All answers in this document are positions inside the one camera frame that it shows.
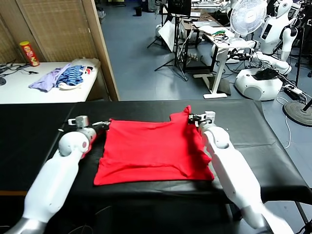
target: light stand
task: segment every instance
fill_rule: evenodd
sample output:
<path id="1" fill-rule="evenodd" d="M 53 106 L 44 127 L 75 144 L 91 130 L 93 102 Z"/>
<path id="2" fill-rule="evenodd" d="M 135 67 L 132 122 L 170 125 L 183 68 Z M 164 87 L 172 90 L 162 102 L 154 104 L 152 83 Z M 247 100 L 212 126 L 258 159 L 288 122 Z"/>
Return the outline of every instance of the light stand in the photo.
<path id="1" fill-rule="evenodd" d="M 165 64 L 161 65 L 160 67 L 156 68 L 155 71 L 158 71 L 160 68 L 162 67 L 173 67 L 173 66 L 177 66 L 179 68 L 179 70 L 182 73 L 182 78 L 184 81 L 188 81 L 188 78 L 186 78 L 181 66 L 180 66 L 180 62 L 178 60 L 178 56 L 177 56 L 177 51 L 178 51 L 178 44 L 179 44 L 179 19 L 183 18 L 183 17 L 178 17 L 177 15 L 174 16 L 175 18 L 175 57 L 166 62 Z"/>
<path id="2" fill-rule="evenodd" d="M 306 4 L 304 1 L 301 3 L 300 11 L 297 15 L 298 19 L 303 19 L 305 15 L 302 13 L 302 10 L 305 9 L 306 5 L 311 5 L 309 2 Z M 298 86 L 299 73 L 300 73 L 300 62 L 301 62 L 301 51 L 303 44 L 304 36 L 304 27 L 301 25 L 298 28 L 298 33 L 300 33 L 300 48 L 299 48 L 299 57 L 298 57 L 298 66 L 297 66 L 297 75 L 296 75 L 296 87 Z M 312 127 L 312 99 L 307 105 L 300 103 L 298 101 L 289 101 L 283 106 L 284 114 L 290 118 L 292 121 L 306 127 Z"/>
<path id="3" fill-rule="evenodd" d="M 166 8 L 166 5 L 161 4 L 160 9 L 159 9 L 159 11 L 161 13 L 161 27 L 164 26 L 164 7 Z M 156 43 L 157 40 L 161 41 L 161 45 Z M 163 44 L 163 40 L 162 40 L 161 36 L 158 36 L 158 37 L 156 36 L 155 40 L 151 44 L 149 44 L 146 48 L 147 49 L 150 48 L 150 46 L 153 44 L 163 46 L 164 44 Z"/>

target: gray floor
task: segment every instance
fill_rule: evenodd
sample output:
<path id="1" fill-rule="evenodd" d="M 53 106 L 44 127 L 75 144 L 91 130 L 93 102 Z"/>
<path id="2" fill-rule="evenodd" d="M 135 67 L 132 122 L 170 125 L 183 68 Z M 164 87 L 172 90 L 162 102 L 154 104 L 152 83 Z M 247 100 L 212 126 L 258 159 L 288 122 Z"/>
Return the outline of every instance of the gray floor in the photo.
<path id="1" fill-rule="evenodd" d="M 152 45 L 149 49 L 146 46 L 154 40 L 155 27 L 160 24 L 160 16 L 155 17 L 153 13 L 143 12 L 142 17 L 134 17 L 133 7 L 135 2 L 127 3 L 126 7 L 104 6 L 107 13 L 102 23 L 102 29 L 112 63 L 117 88 L 121 100 L 176 100 L 176 99 L 203 99 L 207 88 L 202 80 L 194 79 L 190 75 L 189 81 L 184 82 L 177 74 L 176 68 L 162 68 L 154 72 L 154 69 L 164 64 L 173 57 L 167 50 Z M 210 62 L 211 45 L 207 42 L 199 45 L 197 51 Z M 312 78 L 307 77 L 308 68 L 302 68 L 300 74 L 299 88 L 312 95 Z M 289 79 L 295 78 L 296 68 L 289 75 Z M 235 81 L 235 75 L 228 78 Z M 232 96 L 228 98 L 243 98 L 233 86 Z M 284 93 L 280 97 L 290 100 Z M 276 100 L 262 103 L 266 120 L 276 133 L 283 145 L 288 144 L 288 130 L 285 123 L 285 116 L 282 112 L 282 105 Z M 287 149 L 294 164 L 307 184 L 312 186 L 312 158 L 311 142 L 312 129 L 300 126 L 288 120 L 292 140 Z M 283 217 L 297 232 L 303 221 L 293 202 L 268 202 L 267 207 L 275 214 Z M 311 206 L 304 205 L 307 217 L 312 217 Z M 241 233 L 255 233 L 244 223 L 238 225 Z"/>

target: black table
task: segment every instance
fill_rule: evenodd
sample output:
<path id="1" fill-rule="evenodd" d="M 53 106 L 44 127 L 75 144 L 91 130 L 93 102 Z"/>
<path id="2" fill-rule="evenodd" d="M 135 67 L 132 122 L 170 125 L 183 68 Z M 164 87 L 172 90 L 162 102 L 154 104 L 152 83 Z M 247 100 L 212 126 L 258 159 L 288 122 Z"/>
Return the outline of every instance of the black table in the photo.
<path id="1" fill-rule="evenodd" d="M 76 104 L 0 105 L 0 195 L 23 195 L 67 130 L 66 120 L 88 115 L 90 122 L 109 118 L 168 121 L 169 114 L 191 105 L 193 113 L 216 112 L 215 123 L 227 129 L 261 185 L 264 202 L 290 200 L 312 204 L 311 191 L 252 100 L 181 100 L 82 102 Z M 93 186 L 105 139 L 97 141 L 79 164 L 70 197 L 105 199 L 163 199 L 187 197 L 212 203 L 229 202 L 216 178 L 207 181 L 155 181 Z"/>

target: folded clothes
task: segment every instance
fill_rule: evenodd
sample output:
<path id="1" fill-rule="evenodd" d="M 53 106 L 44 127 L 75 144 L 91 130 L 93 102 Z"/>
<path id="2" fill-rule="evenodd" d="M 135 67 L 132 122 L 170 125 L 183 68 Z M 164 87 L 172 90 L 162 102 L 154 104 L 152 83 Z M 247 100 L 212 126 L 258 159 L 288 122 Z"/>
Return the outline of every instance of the folded clothes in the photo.
<path id="1" fill-rule="evenodd" d="M 49 72 L 48 74 L 44 75 L 41 79 L 29 85 L 28 87 L 31 89 L 39 89 L 40 91 L 43 92 L 49 92 L 53 87 L 56 86 L 57 80 L 62 75 L 62 73 L 65 72 L 66 69 L 69 68 L 70 66 L 71 64 L 68 63 L 63 68 L 56 68 L 52 72 Z"/>
<path id="2" fill-rule="evenodd" d="M 65 83 L 70 86 L 75 86 L 83 82 L 82 74 L 84 67 L 81 65 L 76 65 L 73 67 L 69 67 L 60 75 L 57 80 L 57 86 L 60 83 Z"/>
<path id="3" fill-rule="evenodd" d="M 190 112 L 188 106 L 161 123 L 111 120 L 94 184 L 213 180 L 201 135 L 188 124 Z"/>

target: red t-shirt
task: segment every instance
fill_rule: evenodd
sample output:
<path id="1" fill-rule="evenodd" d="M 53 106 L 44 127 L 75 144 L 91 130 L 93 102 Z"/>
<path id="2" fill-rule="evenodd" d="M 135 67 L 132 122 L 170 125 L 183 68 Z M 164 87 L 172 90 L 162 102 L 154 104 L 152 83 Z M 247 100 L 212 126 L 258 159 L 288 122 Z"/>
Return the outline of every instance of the red t-shirt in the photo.
<path id="1" fill-rule="evenodd" d="M 213 180 L 202 138 L 188 124 L 191 107 L 170 122 L 111 120 L 95 185 L 134 181 Z"/>

